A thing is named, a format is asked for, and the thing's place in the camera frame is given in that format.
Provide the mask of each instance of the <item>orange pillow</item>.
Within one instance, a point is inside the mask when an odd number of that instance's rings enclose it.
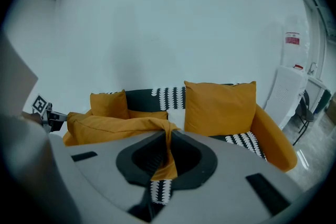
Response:
[[[184,82],[184,130],[206,136],[250,131],[256,112],[256,82],[234,86]]]
[[[86,112],[85,115],[92,115],[91,109]],[[69,131],[63,136],[63,142],[66,146],[78,146],[78,141],[70,134]]]
[[[111,117],[123,120],[130,118],[127,109],[125,90],[112,94],[92,93],[90,95],[90,104],[94,116]]]
[[[170,150],[171,133],[177,127],[168,120],[155,118],[121,120],[109,117],[83,115],[70,112],[68,114],[69,133],[79,145],[102,143],[132,137],[150,131],[165,130],[167,156],[155,172],[152,180],[174,179],[177,177],[176,166]]]
[[[168,118],[168,113],[166,111],[159,111],[159,112],[142,112],[142,111],[134,111],[128,109],[128,114],[130,119],[135,118],[156,118],[160,120],[166,120]]]

